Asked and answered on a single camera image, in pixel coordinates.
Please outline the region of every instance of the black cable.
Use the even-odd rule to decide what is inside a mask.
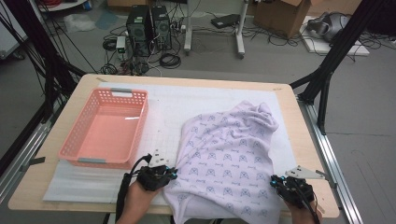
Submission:
[[[107,39],[102,44],[103,49],[108,51],[114,51],[117,47],[117,39]]]
[[[154,44],[155,44],[154,40],[150,41],[148,44],[148,50],[149,50],[148,63],[157,63],[160,60],[161,56],[158,59],[156,59],[155,61],[149,61],[149,59],[151,58],[151,56],[157,55],[157,54],[163,52],[162,50],[157,49],[157,52],[154,53],[153,51],[154,51],[154,49],[156,49]]]
[[[8,16],[8,12],[7,12],[6,7],[3,5],[3,2],[2,2],[2,1],[0,1],[0,4],[1,4],[1,7],[3,8],[3,10],[6,12],[6,16],[7,16],[7,18],[8,18],[9,25],[11,26],[12,29],[14,29],[14,27],[12,26],[11,19],[10,19],[9,16]]]
[[[61,29],[67,29],[65,22],[64,21],[57,21],[57,23],[62,23],[62,25],[59,24],[59,27],[54,23],[52,23],[52,25],[50,26],[50,24],[48,24],[48,22],[46,22],[47,26],[45,28],[47,28],[47,34],[49,36],[55,36],[55,35],[60,35],[60,33],[58,31],[61,31]]]
[[[165,53],[160,58],[160,66],[166,69],[175,69],[181,65],[180,57],[176,54]]]
[[[105,214],[105,218],[103,219],[103,222],[102,222],[102,224],[108,224],[108,219],[110,218],[110,214],[109,213],[106,213]]]
[[[108,54],[107,54],[109,51],[113,51],[113,53],[111,54],[110,58],[108,58]],[[111,60],[113,59],[113,56],[114,56],[115,53],[116,53],[115,50],[106,50],[106,53],[105,53],[105,65],[103,65],[100,68],[101,74],[116,75],[119,72],[117,67],[114,64],[110,63]]]
[[[282,31],[275,31],[275,30],[265,30],[262,29],[260,27],[249,27],[249,28],[244,28],[244,30],[247,30],[248,32],[254,32],[253,34],[250,35],[244,35],[245,33],[243,33],[244,37],[251,37],[250,40],[253,40],[253,38],[255,38],[258,34],[264,34],[264,35],[268,35],[267,41],[268,43],[275,45],[275,46],[292,46],[292,47],[297,47],[298,44],[300,42],[302,42],[303,40],[305,41],[311,41],[312,42],[312,46],[314,49],[314,52],[318,55],[318,56],[326,56],[327,54],[325,53],[319,53],[315,47],[315,42],[314,39],[322,39],[322,38],[318,38],[318,37],[314,37],[314,36],[310,36],[310,35],[302,35],[305,32],[305,29],[303,29],[301,31],[300,34],[297,34],[295,36],[293,36],[292,38],[286,38],[284,37],[283,32]],[[284,42],[282,43],[276,43],[274,40],[282,40]],[[361,46],[366,47],[365,45],[355,45],[357,47],[357,49],[354,51],[354,53],[352,55],[347,55],[348,58],[350,58],[353,62],[356,62],[355,57],[359,56],[357,55],[357,51],[359,50],[359,48]]]
[[[206,13],[214,16],[215,18],[218,18],[218,16],[216,16],[215,13],[213,13],[213,12],[206,12]]]
[[[198,5],[197,5],[196,8],[192,11],[192,13],[191,13],[190,15],[188,15],[188,17],[191,17],[192,14],[195,12],[195,10],[201,5],[201,1],[202,1],[202,0],[199,0]]]
[[[48,11],[47,5],[43,5],[43,3],[42,3],[41,1],[39,1],[39,3],[42,5],[42,8],[44,8],[46,11]],[[52,17],[51,17],[50,14],[48,14],[48,17],[50,18],[50,20],[51,20],[51,22],[52,22],[52,26],[55,27],[55,24],[54,24],[53,19],[52,19]],[[48,27],[48,25],[47,25],[47,22],[44,21],[44,23],[45,23],[45,25],[47,26],[47,29],[50,29],[50,28]],[[55,28],[55,33],[56,33],[56,35],[58,36],[59,43],[60,43],[60,45],[62,46],[62,50],[63,50],[64,52],[61,51],[61,48],[59,47],[58,42],[56,41],[55,37],[54,37],[53,35],[51,35],[52,40],[53,40],[53,43],[55,43],[55,45],[56,45],[56,47],[57,47],[57,49],[58,49],[58,52],[61,53],[62,57],[63,57],[63,58],[66,58],[66,60],[69,62],[69,59],[68,59],[67,54],[66,54],[66,51],[64,50],[64,44],[62,43],[62,40],[61,40],[61,38],[59,37],[59,34],[58,34],[58,29],[56,29],[56,28]]]
[[[294,181],[291,181],[291,184],[294,186],[296,189],[296,192],[298,195],[300,195],[300,198],[308,208],[309,212],[311,213],[312,217],[314,218],[315,224],[320,224],[320,220],[318,218],[317,210],[314,211],[314,209],[311,206],[311,203],[308,201],[308,199],[305,197],[304,193],[301,191],[300,187],[295,183]]]
[[[27,47],[27,44],[20,38],[14,30],[10,33],[23,46],[26,54],[36,70],[36,75],[46,79],[44,90],[45,113],[43,120],[46,120],[52,114],[53,102],[59,94],[68,96],[77,86],[77,82],[70,76],[67,68],[68,62],[61,57],[59,51],[53,46],[47,32],[44,30],[41,22],[36,17],[31,3],[28,1],[11,1],[5,0],[8,9],[14,15],[16,21],[20,24],[23,31],[29,36],[36,52]]]
[[[40,85],[41,90],[44,92],[45,94],[45,90],[43,87],[43,84],[41,82],[41,79],[39,78],[39,76],[44,76],[44,72],[42,70],[42,67],[40,67],[36,62],[35,62],[35,58],[34,56],[31,54],[30,49],[27,48],[26,44],[23,42],[23,40],[21,39],[20,35],[18,35],[18,33],[13,29],[12,26],[9,26],[9,24],[4,21],[3,16],[0,17],[0,22],[3,23],[3,25],[6,27],[6,29],[8,29],[8,31],[14,36],[14,38],[17,40],[17,42],[20,44],[20,46],[22,46],[22,48],[25,50],[27,56],[29,57],[30,61],[33,64],[33,67],[35,68],[35,74],[37,76],[37,80],[38,83]]]
[[[177,13],[177,4],[176,4],[176,6],[175,6],[175,10],[174,10],[174,12],[173,12],[173,14],[172,14],[172,18],[171,18],[171,20],[175,17],[175,14]]]
[[[178,3],[178,8],[180,8],[181,14],[183,15],[182,18],[186,17],[186,16],[184,15],[183,9],[181,9],[181,4],[180,4],[180,3]]]
[[[177,49],[177,50],[172,49],[172,50],[174,50],[174,51],[175,51],[175,54],[178,55],[178,53],[179,53],[180,50],[181,50],[181,44],[180,44],[180,42],[178,41],[178,39],[177,39],[176,36],[172,36],[172,37],[174,38],[174,40],[175,40],[175,41],[177,42],[177,44],[178,44],[178,49]]]
[[[47,14],[50,14],[49,10],[47,7],[44,7],[45,12]],[[81,50],[76,46],[76,44],[73,42],[73,40],[69,37],[69,35],[67,34],[67,32],[61,27],[61,25],[59,25],[59,23],[53,19],[52,17],[49,17],[51,19],[52,24],[54,24],[55,26],[55,31],[61,30],[62,33],[67,37],[67,39],[70,41],[70,43],[73,45],[73,47],[78,51],[78,53],[81,55],[81,57],[85,60],[85,62],[90,66],[90,68],[94,71],[94,73],[97,73],[96,70],[93,68],[93,66],[91,65],[91,63],[88,61],[88,59],[85,57],[85,55],[81,52]]]
[[[121,29],[121,28],[123,28],[123,30],[122,30],[119,34],[115,34],[115,33],[114,33],[114,31],[119,30],[119,29]],[[126,29],[126,26],[125,26],[125,25],[122,25],[122,26],[119,26],[119,27],[117,27],[117,28],[114,28],[114,29],[112,29],[112,30],[110,31],[110,34],[109,34],[109,35],[105,35],[105,36],[103,37],[103,40],[117,39],[117,36],[122,35],[122,33],[124,33],[126,30],[127,30],[127,29]]]
[[[3,8],[3,10],[6,12],[6,14],[7,14],[6,8],[5,8],[5,6],[4,6],[3,4],[2,4],[2,8]],[[37,62],[40,63],[40,65],[41,65],[42,67],[44,67],[44,64],[43,64],[42,61],[40,60],[40,57],[38,56],[38,54],[37,54],[36,52],[34,52],[28,45],[25,45],[25,44],[24,44],[23,37],[14,29],[14,27],[13,27],[13,25],[12,25],[12,22],[11,22],[11,20],[9,19],[8,14],[7,14],[8,21],[7,21],[6,18],[3,16],[3,14],[0,14],[0,15],[1,15],[0,19],[3,18],[2,23],[3,23],[4,26],[8,29],[8,31],[11,33],[11,35],[13,35],[14,38],[17,40],[17,42],[18,42],[21,46],[23,46],[23,49],[24,49],[26,52],[29,52],[29,53],[31,54],[31,56],[32,56],[33,58],[35,58],[35,59],[37,60]]]
[[[243,37],[252,37],[252,38],[254,38],[254,36],[256,36],[261,30],[262,30],[262,28],[254,28],[252,30],[250,28],[245,28],[244,27],[244,29],[242,31],[242,36]]]
[[[149,71],[149,64],[145,61],[139,60],[137,63],[132,63],[133,75],[143,76]]]
[[[318,198],[315,192],[314,192],[314,198],[315,198],[315,211],[318,211]]]
[[[151,160],[151,155],[148,154],[147,156],[144,156],[144,157],[140,158],[139,160],[137,160],[137,162],[134,164],[134,167],[132,167],[131,172],[129,174],[125,173],[123,176],[123,179],[120,184],[120,190],[117,195],[116,222],[120,219],[120,217],[122,215],[123,207],[125,204],[125,197],[126,197],[126,194],[128,193],[128,188],[129,188],[129,185],[131,184],[132,177],[134,176],[134,169],[136,169],[137,165],[142,160],[149,163],[149,161]]]

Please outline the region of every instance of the printed pattern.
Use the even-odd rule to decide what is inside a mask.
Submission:
[[[278,197],[268,183],[273,173],[268,146],[276,129],[266,104],[248,102],[229,112],[187,121],[177,158],[178,179],[164,189],[176,224],[188,219],[184,217],[187,204],[198,217],[213,214],[207,211],[216,206],[248,223],[265,223],[266,218],[278,216],[271,211]],[[200,204],[194,197],[206,201]]]

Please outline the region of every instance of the metal frame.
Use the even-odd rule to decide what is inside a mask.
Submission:
[[[47,122],[38,123],[38,125],[36,125],[19,153],[0,176],[0,203],[3,202],[20,176],[22,176],[32,164],[32,158],[44,143],[61,110],[61,105],[55,104],[54,111],[57,111],[57,113],[54,113]]]
[[[235,29],[235,38],[236,38],[236,46],[238,48],[238,56],[243,59],[245,57],[245,46],[244,40],[242,37],[242,31],[244,28],[245,17],[248,11],[248,0],[243,0],[242,9],[240,13],[240,19],[238,27]],[[187,0],[187,21],[186,21],[186,35],[184,40],[184,51],[187,55],[190,54],[191,51],[191,41],[192,41],[192,25],[191,25],[191,16],[192,16],[192,8],[191,8],[191,0]]]
[[[313,105],[306,105],[304,102],[299,102],[300,108],[304,110],[306,115],[309,117],[308,121],[311,124],[314,135],[316,137],[316,142],[318,143],[321,157],[326,163],[328,170],[328,175],[331,177],[332,182],[336,183],[336,191],[339,199],[339,203],[343,206],[346,218],[349,223],[361,224],[361,214],[359,213],[358,207],[356,206],[352,195],[347,186],[347,182],[344,179],[343,172],[341,171],[338,161],[332,151],[332,146],[330,145],[329,138],[321,133],[320,128],[316,125],[318,121],[318,112]]]
[[[308,105],[312,105],[315,98],[320,93],[318,126],[322,134],[326,134],[324,125],[332,74],[341,61],[347,56],[349,50],[355,45],[356,41],[359,40],[361,33],[381,9],[385,1],[386,0],[361,1],[355,13],[343,29],[343,32],[335,39],[329,54],[324,58],[320,67],[308,76],[300,78],[290,84],[291,87],[295,89],[308,83],[304,92],[299,94],[300,100]]]

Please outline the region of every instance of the gray floor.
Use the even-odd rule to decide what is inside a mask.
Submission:
[[[67,13],[81,13],[79,8]],[[98,21],[102,9],[84,12]],[[210,27],[210,16],[196,23]],[[71,38],[95,69],[104,63],[102,37],[125,23],[117,18],[107,30],[71,34]],[[243,80],[291,83],[313,72],[323,57],[307,53],[304,44],[297,47],[275,46],[266,35],[245,38],[246,57],[238,59],[232,36],[200,33],[193,36],[193,52],[180,52],[182,64],[176,70],[161,69],[163,77]],[[66,44],[70,61],[83,70],[92,69],[82,61],[71,44]],[[369,49],[369,57],[356,62],[345,58],[336,70],[330,89],[326,130],[334,154],[365,223],[396,223],[396,50]],[[147,76],[158,77],[152,69]],[[0,156],[43,102],[32,65],[28,60],[0,62]],[[0,223],[101,223],[104,214],[41,213],[10,211],[6,198],[0,205]],[[324,223],[347,223],[340,216]]]

